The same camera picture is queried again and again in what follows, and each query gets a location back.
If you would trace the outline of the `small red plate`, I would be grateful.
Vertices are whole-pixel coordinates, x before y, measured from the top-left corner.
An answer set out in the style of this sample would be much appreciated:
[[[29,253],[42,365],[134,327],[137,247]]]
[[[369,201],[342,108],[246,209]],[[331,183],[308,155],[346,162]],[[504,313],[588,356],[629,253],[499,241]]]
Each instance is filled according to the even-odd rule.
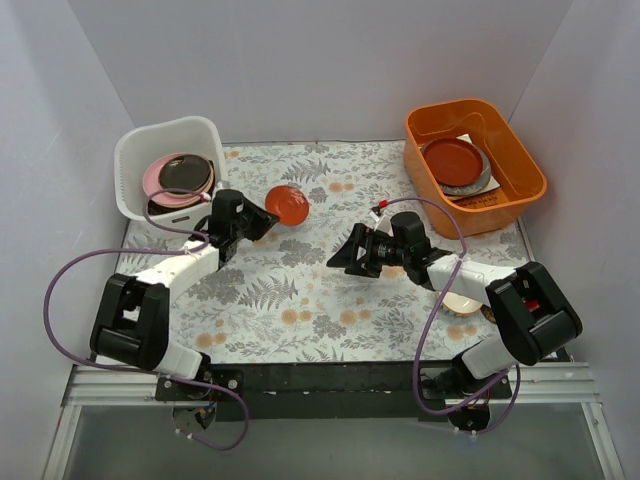
[[[265,209],[269,213],[277,215],[281,224],[298,226],[307,219],[310,203],[300,189],[280,185],[267,193]]]

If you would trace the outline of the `brown glass bowl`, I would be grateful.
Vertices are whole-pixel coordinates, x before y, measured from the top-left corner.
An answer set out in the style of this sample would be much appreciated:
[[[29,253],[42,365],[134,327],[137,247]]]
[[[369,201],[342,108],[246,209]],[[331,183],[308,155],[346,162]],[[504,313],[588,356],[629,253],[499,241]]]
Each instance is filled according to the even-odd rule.
[[[158,181],[163,189],[197,191],[212,178],[211,163],[192,154],[179,155],[161,167]]]

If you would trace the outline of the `pink round plate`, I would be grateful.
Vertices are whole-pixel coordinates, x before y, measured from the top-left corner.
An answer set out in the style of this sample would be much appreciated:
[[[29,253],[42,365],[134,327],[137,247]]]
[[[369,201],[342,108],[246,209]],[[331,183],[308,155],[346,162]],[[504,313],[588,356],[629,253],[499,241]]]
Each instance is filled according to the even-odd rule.
[[[160,193],[154,196],[152,199],[152,201],[156,205],[159,205],[162,208],[177,210],[190,207],[202,200],[202,198],[199,196],[199,193],[209,191],[214,185],[215,169],[213,163],[207,159],[211,163],[213,176],[205,187],[202,187],[197,191],[188,191],[181,189],[163,189],[160,186],[158,181],[158,174],[161,167],[164,166],[170,159],[184,154],[186,153],[171,154],[156,160],[143,175],[142,187],[144,192],[148,196],[160,190],[165,190],[165,193]]]

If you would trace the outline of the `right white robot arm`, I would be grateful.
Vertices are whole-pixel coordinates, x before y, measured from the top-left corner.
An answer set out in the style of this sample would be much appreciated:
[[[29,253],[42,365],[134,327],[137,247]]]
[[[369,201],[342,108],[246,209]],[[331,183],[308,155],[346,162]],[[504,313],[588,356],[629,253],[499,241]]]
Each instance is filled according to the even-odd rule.
[[[495,374],[517,364],[533,366],[583,331],[570,302],[540,263],[517,268],[464,261],[432,246],[414,212],[390,220],[390,232],[354,225],[330,268],[377,278],[385,266],[400,266],[409,280],[429,291],[453,293],[488,307],[497,334],[457,354],[449,369],[432,380],[441,391],[475,397]]]

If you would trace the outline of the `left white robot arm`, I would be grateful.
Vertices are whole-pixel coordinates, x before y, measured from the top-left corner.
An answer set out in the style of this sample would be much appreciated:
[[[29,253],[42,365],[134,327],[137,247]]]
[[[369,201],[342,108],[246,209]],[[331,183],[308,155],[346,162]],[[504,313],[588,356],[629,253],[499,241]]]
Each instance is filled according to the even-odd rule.
[[[141,272],[107,280],[89,342],[97,356],[178,379],[193,400],[212,390],[210,359],[170,338],[170,308],[226,266],[240,241],[262,239],[280,220],[237,190],[219,190],[207,200],[210,213],[193,230],[168,229],[188,237],[181,249],[165,252],[164,260]]]

